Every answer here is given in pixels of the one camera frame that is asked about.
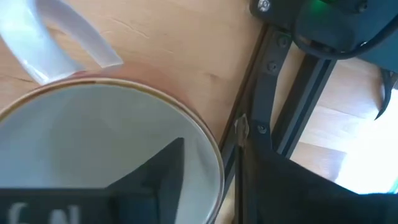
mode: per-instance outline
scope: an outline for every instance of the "screw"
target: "screw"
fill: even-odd
[[[276,71],[276,69],[277,69],[276,63],[275,63],[275,62],[269,62],[269,63],[267,64],[267,69],[268,69],[268,71],[270,71],[270,72]]]
[[[259,131],[260,134],[265,134],[267,132],[267,129],[264,126],[257,126],[257,130]]]
[[[368,9],[368,1],[361,1],[361,2],[358,4],[357,8],[356,8],[356,10],[357,10],[359,13],[362,13],[362,12],[366,11],[367,9]]]
[[[269,0],[260,0],[258,4],[258,8],[261,12],[266,12],[271,7],[271,3]]]
[[[287,44],[289,43],[289,41],[287,40],[287,37],[285,35],[282,35],[278,38],[278,46],[285,48],[287,47]]]

